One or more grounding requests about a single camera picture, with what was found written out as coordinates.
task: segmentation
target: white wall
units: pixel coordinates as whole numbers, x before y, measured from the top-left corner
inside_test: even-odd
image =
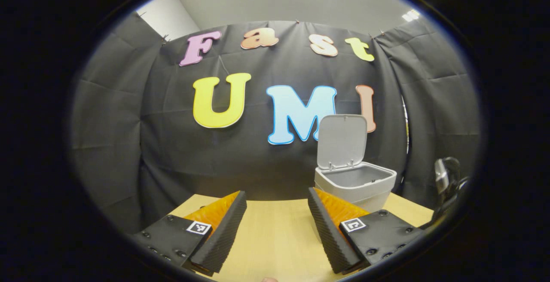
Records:
[[[406,0],[181,0],[201,29],[248,21],[300,20],[378,36],[406,23]]]
[[[167,40],[200,31],[180,0],[152,0],[136,10],[149,26]]]

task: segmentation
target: letter m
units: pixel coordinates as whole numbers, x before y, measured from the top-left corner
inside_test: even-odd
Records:
[[[300,100],[291,86],[271,86],[267,94],[273,98],[273,133],[267,141],[271,144],[288,144],[294,141],[294,135],[288,129],[290,121],[302,141],[306,141],[315,121],[317,130],[313,138],[318,140],[319,122],[326,115],[333,115],[336,89],[330,86],[317,86],[308,105]]]

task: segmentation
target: black curtain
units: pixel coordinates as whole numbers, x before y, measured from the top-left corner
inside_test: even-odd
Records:
[[[376,38],[397,77],[409,119],[402,196],[428,208],[436,204],[435,160],[455,157],[462,176],[470,176],[480,148],[474,75],[451,40],[425,20],[408,22]]]
[[[242,49],[243,35],[262,27],[273,28],[279,43]],[[202,61],[179,67],[187,39],[212,31],[222,37],[201,54]],[[314,53],[310,34],[330,37],[338,55]],[[367,43],[375,60],[359,59],[344,42],[350,37]],[[310,135],[287,145],[268,143],[273,102],[266,89],[292,86],[306,104],[314,87],[332,86],[336,113],[360,114],[355,87],[367,85],[375,91],[377,128],[367,137],[364,160],[397,171],[394,191],[405,176],[403,196],[432,206],[436,157],[455,156],[466,173],[472,169],[479,121],[469,75],[441,35],[417,21],[375,41],[321,24],[259,21],[162,45],[161,37],[132,14],[78,75],[72,149],[80,178],[108,218],[128,233],[195,193],[245,190],[250,200],[305,198],[314,185],[317,142]],[[193,117],[193,82],[220,78],[212,108],[222,112],[229,105],[226,76],[232,73],[252,77],[240,120],[225,129],[200,126]],[[401,94],[409,112],[408,159]]]
[[[243,35],[256,28],[275,30],[279,42],[271,47],[242,49]],[[200,63],[179,67],[187,38],[220,31]],[[326,35],[338,49],[336,57],[310,48],[310,34]],[[371,45],[373,62],[359,59],[346,38]],[[229,105],[226,76],[249,73],[242,117],[225,129],[207,129],[193,118],[193,82],[218,77],[214,111]],[[298,137],[291,144],[271,145],[273,102],[266,89],[292,86],[304,104],[316,86],[336,88],[336,113],[360,114],[355,87],[371,86],[377,129],[369,133],[365,161],[403,172],[406,156],[404,112],[397,81],[384,53],[370,37],[344,29],[295,21],[258,21],[208,29],[171,41],[155,60],[143,97],[140,169],[144,222],[152,223],[191,194],[225,196],[245,190],[250,200],[307,197],[314,185],[317,142]]]
[[[75,170],[95,204],[124,231],[141,228],[141,99],[161,37],[135,14],[76,76],[71,118]]]

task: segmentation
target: trash bin lid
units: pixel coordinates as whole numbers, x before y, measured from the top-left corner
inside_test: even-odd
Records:
[[[343,168],[363,161],[367,120],[362,115],[327,115],[319,123],[317,164]]]

